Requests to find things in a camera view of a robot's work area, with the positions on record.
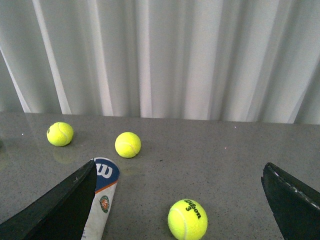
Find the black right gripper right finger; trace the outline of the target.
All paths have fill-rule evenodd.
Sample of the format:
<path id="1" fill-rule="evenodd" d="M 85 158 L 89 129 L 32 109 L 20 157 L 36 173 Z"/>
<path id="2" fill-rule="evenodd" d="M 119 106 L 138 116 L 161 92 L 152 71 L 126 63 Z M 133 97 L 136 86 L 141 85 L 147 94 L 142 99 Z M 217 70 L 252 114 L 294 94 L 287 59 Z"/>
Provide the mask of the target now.
<path id="1" fill-rule="evenodd" d="M 268 162 L 262 187 L 278 228 L 285 240 L 320 238 L 320 193 Z"/>

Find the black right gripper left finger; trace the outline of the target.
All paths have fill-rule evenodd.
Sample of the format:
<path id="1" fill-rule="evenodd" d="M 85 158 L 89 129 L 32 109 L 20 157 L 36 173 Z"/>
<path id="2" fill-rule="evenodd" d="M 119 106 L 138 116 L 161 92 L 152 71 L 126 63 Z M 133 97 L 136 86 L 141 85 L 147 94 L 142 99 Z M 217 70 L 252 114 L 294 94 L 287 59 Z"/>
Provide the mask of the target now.
<path id="1" fill-rule="evenodd" d="M 2 240 L 79 240 L 95 196 L 90 160 L 27 208 L 0 225 Z"/>

